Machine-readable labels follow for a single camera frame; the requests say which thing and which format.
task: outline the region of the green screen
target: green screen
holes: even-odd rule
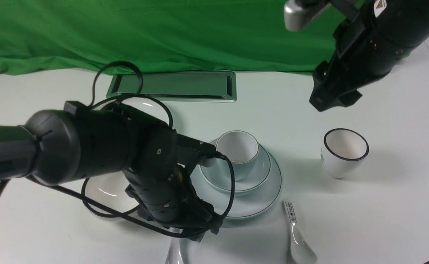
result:
[[[143,72],[311,72],[335,49],[333,8],[303,32],[285,0],[0,0],[0,73],[127,60]],[[107,73],[130,73],[113,69]]]

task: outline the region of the white table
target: white table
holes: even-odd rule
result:
[[[94,75],[84,70],[0,75],[0,125],[23,124],[38,110],[61,109],[65,100],[89,103]],[[110,80],[99,80],[98,100]],[[236,103],[167,106],[178,132],[190,137],[208,141],[233,129],[257,137],[280,164],[282,199],[300,207],[303,235],[320,264],[428,260],[429,49],[421,46],[388,77],[362,89],[362,99],[348,109],[317,112],[308,102],[312,87],[309,76],[238,73]],[[318,172],[320,142],[336,127],[356,130],[370,145],[366,162],[349,179]],[[190,262],[286,262],[287,238],[278,203],[254,227],[222,229],[190,244]],[[77,199],[27,180],[13,180],[0,200],[0,264],[160,264],[169,242],[130,223],[102,221]]]

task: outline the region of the warning label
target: warning label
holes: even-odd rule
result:
[[[386,0],[376,0],[374,2],[374,16],[378,17],[387,7]]]

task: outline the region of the white plate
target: white plate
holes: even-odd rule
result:
[[[279,197],[281,192],[281,172],[278,163],[270,157],[270,173],[266,181],[254,192],[235,197],[226,219],[242,220],[265,212]],[[214,211],[222,214],[229,202],[229,195],[213,189],[204,179],[198,166],[191,174],[191,181],[198,197],[214,206]]]
[[[85,188],[85,194],[90,199],[100,202],[118,212],[127,212],[138,205],[138,202],[129,197],[125,192],[128,184],[128,180],[123,172],[100,175],[89,179]],[[90,205],[90,207],[97,212],[108,214],[108,212],[98,209],[93,205]]]
[[[108,102],[96,107],[95,110],[100,110],[105,105],[113,103],[114,101],[115,100],[109,100]],[[129,105],[129,106],[132,106],[132,107],[136,108],[137,110],[145,112],[146,114],[149,114],[149,115],[169,124],[169,116],[167,115],[164,108],[151,99],[141,98],[141,97],[130,97],[130,98],[123,100],[122,103]]]
[[[248,192],[260,187],[266,181],[270,168],[270,157],[263,146],[260,146],[258,160],[254,164],[252,173],[244,179],[236,181],[236,195],[248,194]],[[201,172],[204,174],[208,184],[213,188],[225,194],[231,192],[231,176],[228,164],[225,161],[217,159],[213,167],[201,167]]]

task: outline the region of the ceramic spoon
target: ceramic spoon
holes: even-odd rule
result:
[[[303,239],[298,228],[296,215],[294,213],[293,204],[291,201],[283,200],[283,206],[286,211],[286,217],[290,223],[291,245],[290,252],[296,264],[315,264],[317,256],[310,246]]]
[[[172,232],[180,232],[179,229],[172,229]],[[167,253],[166,264],[184,264],[180,247],[181,239],[172,238],[170,241],[169,253]]]

